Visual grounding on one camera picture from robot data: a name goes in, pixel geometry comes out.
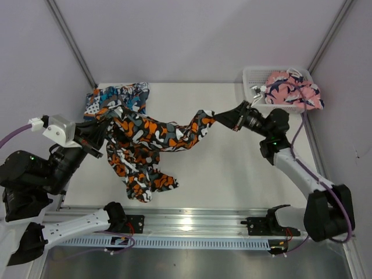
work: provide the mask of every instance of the robotic arm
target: robotic arm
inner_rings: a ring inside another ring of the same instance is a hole
[[[285,173],[307,198],[306,209],[289,205],[269,209],[281,227],[306,230],[314,241],[330,239],[355,228],[351,192],[345,185],[334,185],[307,166],[293,150],[285,133],[289,130],[289,114],[274,109],[264,118],[247,101],[228,112],[215,116],[226,127],[239,131],[248,128],[265,137],[260,151],[273,166]]]
[[[96,231],[119,232],[127,223],[121,204],[111,202],[79,219],[40,225],[48,194],[64,193],[73,173],[89,153],[97,158],[103,145],[106,121],[80,124],[61,116],[31,119],[32,130],[45,128],[44,135],[56,142],[48,160],[26,151],[12,153],[0,166],[0,185],[6,216],[0,221],[0,278],[6,265],[22,264],[40,257],[59,243]]]

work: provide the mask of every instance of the white wall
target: white wall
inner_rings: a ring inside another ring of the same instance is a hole
[[[98,83],[241,82],[308,67],[344,0],[57,0]]]
[[[89,90],[45,3],[2,1],[0,138],[27,124],[29,118],[43,114],[62,113],[69,119],[80,119]],[[24,132],[3,147],[0,163],[18,149],[46,156],[51,145],[41,133]],[[22,279],[28,267],[13,267],[5,278]]]
[[[372,243],[372,1],[358,0],[313,75],[325,108],[314,124],[335,183],[352,191],[355,233],[371,268]]]

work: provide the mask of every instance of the orange camouflage fabric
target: orange camouflage fabric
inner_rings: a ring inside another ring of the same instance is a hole
[[[192,148],[214,123],[214,112],[199,110],[189,125],[159,122],[125,106],[105,107],[99,121],[111,120],[107,129],[108,162],[127,186],[129,199],[150,202],[153,192],[178,187],[172,176],[160,172],[159,152]]]

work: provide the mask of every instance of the white plastic basket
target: white plastic basket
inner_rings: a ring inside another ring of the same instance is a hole
[[[243,70],[243,85],[244,93],[248,102],[253,101],[253,95],[251,91],[251,86],[253,85],[265,85],[268,77],[274,71],[287,71],[290,68],[294,68],[303,75],[304,80],[313,81],[308,70],[301,69],[298,67],[264,67],[264,66],[250,66]],[[268,104],[262,98],[255,107],[262,113],[269,113],[275,108],[284,109],[288,113],[302,113],[303,109],[298,108],[296,105],[277,105]]]

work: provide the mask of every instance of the cable connector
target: cable connector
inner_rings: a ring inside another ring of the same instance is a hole
[[[40,117],[37,118],[32,118],[28,121],[29,124],[32,124],[31,131],[39,131],[43,128],[44,126],[44,121],[41,120]]]

